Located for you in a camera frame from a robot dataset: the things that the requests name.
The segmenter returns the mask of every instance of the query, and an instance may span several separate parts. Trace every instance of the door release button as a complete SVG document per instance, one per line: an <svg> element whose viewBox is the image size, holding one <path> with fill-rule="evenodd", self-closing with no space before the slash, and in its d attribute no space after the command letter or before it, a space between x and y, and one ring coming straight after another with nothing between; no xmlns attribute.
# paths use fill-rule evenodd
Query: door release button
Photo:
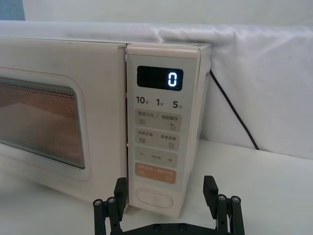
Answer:
<svg viewBox="0 0 313 235"><path fill-rule="evenodd" d="M166 209L173 205L173 200L169 195L146 188L137 189L136 196L140 202L155 207Z"/></svg>

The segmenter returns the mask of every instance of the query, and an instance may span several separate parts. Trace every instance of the mesh screen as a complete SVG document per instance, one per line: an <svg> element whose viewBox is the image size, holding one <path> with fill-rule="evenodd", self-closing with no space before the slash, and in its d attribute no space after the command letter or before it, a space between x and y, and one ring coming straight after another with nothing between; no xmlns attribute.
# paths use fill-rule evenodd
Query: mesh screen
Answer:
<svg viewBox="0 0 313 235"><path fill-rule="evenodd" d="M0 142L85 168L74 90L0 77Z"/></svg>

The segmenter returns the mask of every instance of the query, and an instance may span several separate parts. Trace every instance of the white table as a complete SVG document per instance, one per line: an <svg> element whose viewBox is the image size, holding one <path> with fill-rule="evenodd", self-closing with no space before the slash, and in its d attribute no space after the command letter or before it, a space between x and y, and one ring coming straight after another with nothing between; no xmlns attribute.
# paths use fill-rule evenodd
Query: white table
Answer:
<svg viewBox="0 0 313 235"><path fill-rule="evenodd" d="M130 208L122 229L171 222L214 228L202 194L204 175L214 176L219 193L242 199L246 235L313 234L313 160L209 141L199 144L180 219ZM1 235L93 233L91 203L0 174Z"/></svg>

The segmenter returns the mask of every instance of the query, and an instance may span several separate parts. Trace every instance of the digital display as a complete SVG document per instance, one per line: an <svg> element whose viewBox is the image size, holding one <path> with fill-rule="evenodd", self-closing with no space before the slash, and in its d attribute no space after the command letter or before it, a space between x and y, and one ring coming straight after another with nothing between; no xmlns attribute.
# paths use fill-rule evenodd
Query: digital display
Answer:
<svg viewBox="0 0 313 235"><path fill-rule="evenodd" d="M180 91L182 89L183 71L159 67L139 66L137 68L137 85L163 90Z"/></svg>

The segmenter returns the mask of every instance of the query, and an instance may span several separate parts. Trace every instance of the microwave door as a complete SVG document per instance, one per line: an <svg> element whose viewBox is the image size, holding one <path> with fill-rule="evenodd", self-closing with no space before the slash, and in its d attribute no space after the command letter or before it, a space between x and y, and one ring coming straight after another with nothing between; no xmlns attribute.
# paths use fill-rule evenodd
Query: microwave door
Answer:
<svg viewBox="0 0 313 235"><path fill-rule="evenodd" d="M125 44L0 36L0 167L92 202L127 176Z"/></svg>

